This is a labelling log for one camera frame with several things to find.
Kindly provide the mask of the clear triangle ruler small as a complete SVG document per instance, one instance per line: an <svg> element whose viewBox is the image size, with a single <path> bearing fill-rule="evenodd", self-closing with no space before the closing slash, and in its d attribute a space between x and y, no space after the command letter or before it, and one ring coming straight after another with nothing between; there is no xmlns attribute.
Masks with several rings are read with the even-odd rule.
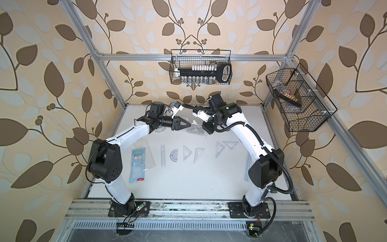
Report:
<svg viewBox="0 0 387 242"><path fill-rule="evenodd" d="M186 161L192 155L192 151L183 145L183 160Z"/></svg>

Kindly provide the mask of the clear protractor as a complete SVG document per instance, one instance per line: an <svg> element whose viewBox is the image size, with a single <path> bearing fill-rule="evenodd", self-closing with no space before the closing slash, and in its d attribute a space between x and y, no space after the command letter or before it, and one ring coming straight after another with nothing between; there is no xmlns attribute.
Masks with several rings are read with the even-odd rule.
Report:
<svg viewBox="0 0 387 242"><path fill-rule="evenodd" d="M177 162L178 161L178 149L174 149L171 151L170 153L170 160L173 161L173 162Z"/></svg>

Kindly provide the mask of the clear triangle ruler long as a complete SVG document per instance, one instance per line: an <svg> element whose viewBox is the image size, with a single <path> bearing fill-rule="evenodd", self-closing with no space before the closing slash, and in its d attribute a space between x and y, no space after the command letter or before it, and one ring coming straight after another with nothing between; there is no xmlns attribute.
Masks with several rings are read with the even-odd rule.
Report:
<svg viewBox="0 0 387 242"><path fill-rule="evenodd" d="M205 152L205 148L196 148L194 156L194 164L197 163L201 155Z"/></svg>

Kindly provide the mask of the clear straight ruler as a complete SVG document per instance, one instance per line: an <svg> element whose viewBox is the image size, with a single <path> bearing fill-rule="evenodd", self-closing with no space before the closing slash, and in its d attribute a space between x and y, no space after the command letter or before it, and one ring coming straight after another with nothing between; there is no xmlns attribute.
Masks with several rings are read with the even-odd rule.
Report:
<svg viewBox="0 0 387 242"><path fill-rule="evenodd" d="M166 167L165 145L161 145L161 166Z"/></svg>

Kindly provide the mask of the blue straight ruler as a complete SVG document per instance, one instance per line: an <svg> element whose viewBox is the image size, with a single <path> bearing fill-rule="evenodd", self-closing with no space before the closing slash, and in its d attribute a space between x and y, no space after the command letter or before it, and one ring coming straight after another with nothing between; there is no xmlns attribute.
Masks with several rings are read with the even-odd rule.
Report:
<svg viewBox="0 0 387 242"><path fill-rule="evenodd" d="M246 157L246 164L245 164L244 177L243 177L245 182L250 181L249 169L251 168L251 166L252 166L252 157L251 157L250 153L248 152L247 157Z"/></svg>

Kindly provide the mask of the blue ruler set pouch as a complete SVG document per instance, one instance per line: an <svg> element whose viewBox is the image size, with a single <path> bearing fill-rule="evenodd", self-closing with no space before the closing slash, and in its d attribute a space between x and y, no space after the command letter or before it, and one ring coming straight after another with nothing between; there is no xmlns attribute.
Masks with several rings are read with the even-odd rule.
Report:
<svg viewBox="0 0 387 242"><path fill-rule="evenodd" d="M129 183L141 182L145 179L145 158L145 148L132 150Z"/></svg>

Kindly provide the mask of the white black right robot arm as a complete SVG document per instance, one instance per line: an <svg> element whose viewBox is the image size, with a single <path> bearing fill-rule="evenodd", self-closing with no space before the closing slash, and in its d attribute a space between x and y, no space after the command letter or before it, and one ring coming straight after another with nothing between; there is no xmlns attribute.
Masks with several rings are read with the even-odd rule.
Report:
<svg viewBox="0 0 387 242"><path fill-rule="evenodd" d="M204 121L202 127L209 134L234 132L254 161L248 171L252 186L242 198L242 208L247 217L255 217L268 192L290 194L293 191L284 166L284 153L261 138L237 104L227 104L220 94L210 96L208 103L208 108L198 112Z"/></svg>

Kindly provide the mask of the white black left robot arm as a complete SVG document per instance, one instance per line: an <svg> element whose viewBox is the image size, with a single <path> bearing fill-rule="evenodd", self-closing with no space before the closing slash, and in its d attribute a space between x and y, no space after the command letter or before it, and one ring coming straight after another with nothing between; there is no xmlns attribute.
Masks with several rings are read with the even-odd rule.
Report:
<svg viewBox="0 0 387 242"><path fill-rule="evenodd" d="M112 195L112 202L128 205L134 196L125 185L121 176L123 171L122 153L141 138L151 134L159 127L171 128L173 131L190 127L190 123L176 113L183 105L176 102L172 108L172 116L165 116L166 105L160 102L150 104L150 109L135 123L121 133L106 140L97 139L93 142L87 164L87 171L99 179Z"/></svg>

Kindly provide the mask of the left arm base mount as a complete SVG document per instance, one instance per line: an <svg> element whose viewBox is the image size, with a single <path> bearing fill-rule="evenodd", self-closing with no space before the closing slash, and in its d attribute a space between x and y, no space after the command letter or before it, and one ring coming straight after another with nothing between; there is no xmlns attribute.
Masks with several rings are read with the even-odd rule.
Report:
<svg viewBox="0 0 387 242"><path fill-rule="evenodd" d="M114 198L110 201L108 217L130 217L149 214L150 201L135 201L133 197L129 198L126 204L120 204Z"/></svg>

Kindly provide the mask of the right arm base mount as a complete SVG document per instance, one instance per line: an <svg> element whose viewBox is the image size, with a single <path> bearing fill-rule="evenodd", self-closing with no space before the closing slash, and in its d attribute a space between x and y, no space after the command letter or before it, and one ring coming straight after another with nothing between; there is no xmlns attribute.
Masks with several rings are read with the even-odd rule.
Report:
<svg viewBox="0 0 387 242"><path fill-rule="evenodd" d="M271 218L269 207L266 202L255 207L250 206L248 202L229 202L227 206L231 218Z"/></svg>

